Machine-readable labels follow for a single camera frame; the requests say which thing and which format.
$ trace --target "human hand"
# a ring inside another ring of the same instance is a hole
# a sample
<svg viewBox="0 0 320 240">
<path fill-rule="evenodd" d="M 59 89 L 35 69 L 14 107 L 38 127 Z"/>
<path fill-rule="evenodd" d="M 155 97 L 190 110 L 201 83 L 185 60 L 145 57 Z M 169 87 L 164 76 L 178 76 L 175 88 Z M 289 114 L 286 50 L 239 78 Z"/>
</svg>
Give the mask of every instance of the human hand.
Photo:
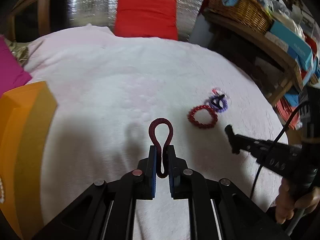
<svg viewBox="0 0 320 240">
<path fill-rule="evenodd" d="M 283 224 L 286 219 L 291 219 L 294 209 L 306 209 L 305 213 L 311 213 L 316 209 L 320 200 L 320 188 L 314 187 L 313 190 L 299 198 L 296 202 L 289 195 L 289 181 L 285 178 L 281 180 L 279 195 L 276 198 L 276 221 Z"/>
</svg>

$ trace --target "yellow foam block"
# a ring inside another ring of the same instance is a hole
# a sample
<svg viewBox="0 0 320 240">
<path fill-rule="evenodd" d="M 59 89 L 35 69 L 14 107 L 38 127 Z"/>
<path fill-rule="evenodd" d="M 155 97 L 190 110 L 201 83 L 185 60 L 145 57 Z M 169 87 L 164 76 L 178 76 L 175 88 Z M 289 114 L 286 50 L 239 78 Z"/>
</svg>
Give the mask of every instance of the yellow foam block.
<svg viewBox="0 0 320 240">
<path fill-rule="evenodd" d="M 0 177 L 4 187 L 0 209 L 24 240 L 43 227 L 40 170 L 56 107 L 46 82 L 15 88 L 0 98 Z"/>
</svg>

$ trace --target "pink pillow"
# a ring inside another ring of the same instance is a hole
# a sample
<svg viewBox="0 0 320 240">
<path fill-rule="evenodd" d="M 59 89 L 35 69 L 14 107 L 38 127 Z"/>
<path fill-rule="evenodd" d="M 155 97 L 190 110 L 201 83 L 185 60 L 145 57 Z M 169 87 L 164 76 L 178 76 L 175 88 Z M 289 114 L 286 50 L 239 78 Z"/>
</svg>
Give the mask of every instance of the pink pillow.
<svg viewBox="0 0 320 240">
<path fill-rule="evenodd" d="M 0 97 L 4 92 L 23 86 L 30 79 L 30 74 L 18 64 L 3 37 L 0 37 Z"/>
</svg>

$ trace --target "red pillow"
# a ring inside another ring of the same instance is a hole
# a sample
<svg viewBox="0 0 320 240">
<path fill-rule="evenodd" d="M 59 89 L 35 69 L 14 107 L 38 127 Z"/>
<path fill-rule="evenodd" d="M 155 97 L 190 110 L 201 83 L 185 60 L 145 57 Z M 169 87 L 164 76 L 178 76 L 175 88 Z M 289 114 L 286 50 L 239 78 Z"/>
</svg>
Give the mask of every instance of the red pillow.
<svg viewBox="0 0 320 240">
<path fill-rule="evenodd" d="M 178 40 L 176 0 L 118 0 L 114 34 Z"/>
</svg>

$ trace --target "red hair tie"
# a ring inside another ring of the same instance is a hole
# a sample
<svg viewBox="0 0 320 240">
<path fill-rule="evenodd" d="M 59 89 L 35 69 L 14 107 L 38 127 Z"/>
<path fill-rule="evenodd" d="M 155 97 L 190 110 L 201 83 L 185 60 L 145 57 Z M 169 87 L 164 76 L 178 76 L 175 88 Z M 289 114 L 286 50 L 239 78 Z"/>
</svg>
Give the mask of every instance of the red hair tie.
<svg viewBox="0 0 320 240">
<path fill-rule="evenodd" d="M 212 117 L 211 123 L 199 123 L 198 121 L 195 120 L 195 118 L 194 118 L 195 113 L 199 110 L 202 110 L 202 109 L 207 110 L 209 112 L 209 114 L 211 115 L 211 117 Z M 210 106 L 203 105 L 203 106 L 196 106 L 195 108 L 193 108 L 188 114 L 188 119 L 193 125 L 201 128 L 201 129 L 208 129 L 208 128 L 213 128 L 216 125 L 216 122 L 218 121 L 218 116 L 216 115 L 216 113 L 214 112 L 214 110 Z"/>
</svg>

